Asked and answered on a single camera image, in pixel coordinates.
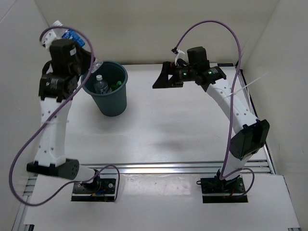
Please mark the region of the blue label clear bottle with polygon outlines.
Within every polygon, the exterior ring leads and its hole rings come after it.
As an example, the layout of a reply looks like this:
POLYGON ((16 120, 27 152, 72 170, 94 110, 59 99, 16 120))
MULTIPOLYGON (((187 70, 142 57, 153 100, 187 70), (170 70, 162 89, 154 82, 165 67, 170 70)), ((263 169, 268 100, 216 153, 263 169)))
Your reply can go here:
MULTIPOLYGON (((82 47, 86 51, 90 51, 90 47, 88 43, 74 30, 65 29, 65 28, 55 28, 53 29, 57 38, 60 39, 71 39, 76 42, 80 47, 82 47)), ((103 61, 99 61, 97 58, 94 58, 92 73, 95 73, 99 67, 103 64, 103 61)))

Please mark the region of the white label clear bottle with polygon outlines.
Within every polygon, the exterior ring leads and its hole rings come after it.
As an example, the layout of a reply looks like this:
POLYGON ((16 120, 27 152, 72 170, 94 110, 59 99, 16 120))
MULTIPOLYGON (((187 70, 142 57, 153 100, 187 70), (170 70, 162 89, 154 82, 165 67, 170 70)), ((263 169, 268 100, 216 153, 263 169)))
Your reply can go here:
POLYGON ((96 82, 94 84, 95 92, 97 94, 106 94, 109 91, 107 82, 103 79, 102 75, 96 76, 96 82))

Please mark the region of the green plastic soda bottle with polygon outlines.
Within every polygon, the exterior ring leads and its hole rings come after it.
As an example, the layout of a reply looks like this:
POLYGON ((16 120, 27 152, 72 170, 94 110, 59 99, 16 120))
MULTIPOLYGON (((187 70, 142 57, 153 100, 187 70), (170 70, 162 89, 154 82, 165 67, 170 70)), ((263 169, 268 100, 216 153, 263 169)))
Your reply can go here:
POLYGON ((118 88, 121 87, 122 84, 123 84, 122 81, 118 81, 118 82, 116 82, 115 84, 111 85, 111 87, 110 87, 111 91, 117 90, 118 88))

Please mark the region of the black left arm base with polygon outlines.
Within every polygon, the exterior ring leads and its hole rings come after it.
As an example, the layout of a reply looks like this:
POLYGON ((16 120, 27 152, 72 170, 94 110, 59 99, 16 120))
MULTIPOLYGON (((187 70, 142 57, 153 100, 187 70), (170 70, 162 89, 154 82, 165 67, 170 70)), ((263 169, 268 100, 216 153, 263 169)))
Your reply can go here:
POLYGON ((72 189, 72 202, 115 202, 120 185, 120 171, 115 166, 109 166, 117 173, 117 178, 97 176, 92 183, 75 183, 72 189))

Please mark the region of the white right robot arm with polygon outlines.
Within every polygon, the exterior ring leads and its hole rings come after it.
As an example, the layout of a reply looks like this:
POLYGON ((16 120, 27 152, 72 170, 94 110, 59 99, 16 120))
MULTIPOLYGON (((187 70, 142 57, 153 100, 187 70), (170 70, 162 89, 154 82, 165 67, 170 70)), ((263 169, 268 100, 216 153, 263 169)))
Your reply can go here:
POLYGON ((206 92, 222 109, 232 123, 231 131, 235 135, 227 145, 227 159, 218 171, 216 187, 221 192, 228 192, 238 178, 240 170, 252 155, 261 149, 269 132, 269 122, 259 120, 242 101, 231 92, 226 74, 219 65, 211 67, 203 47, 188 49, 188 62, 163 62, 154 89, 181 88, 184 82, 193 81, 206 92))

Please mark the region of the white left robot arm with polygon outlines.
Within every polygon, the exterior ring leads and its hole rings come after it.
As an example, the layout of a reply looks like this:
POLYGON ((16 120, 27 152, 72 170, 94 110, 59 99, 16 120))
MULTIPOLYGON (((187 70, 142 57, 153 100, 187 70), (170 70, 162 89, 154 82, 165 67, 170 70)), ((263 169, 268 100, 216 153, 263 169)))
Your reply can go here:
POLYGON ((28 172, 67 180, 84 181, 91 193, 101 187, 95 170, 82 167, 76 159, 65 156, 64 143, 68 113, 73 93, 81 75, 90 67, 90 53, 70 39, 55 40, 49 47, 51 60, 42 70, 39 83, 41 124, 43 130, 34 160, 28 172))

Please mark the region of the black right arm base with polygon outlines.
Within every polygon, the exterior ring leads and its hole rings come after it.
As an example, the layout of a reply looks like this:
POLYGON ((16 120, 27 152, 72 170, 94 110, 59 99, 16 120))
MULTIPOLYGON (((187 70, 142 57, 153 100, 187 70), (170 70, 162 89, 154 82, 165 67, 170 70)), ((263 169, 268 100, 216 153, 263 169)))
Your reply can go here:
POLYGON ((234 180, 220 181, 219 177, 201 178, 196 182, 201 186, 204 204, 247 203, 242 177, 234 180))

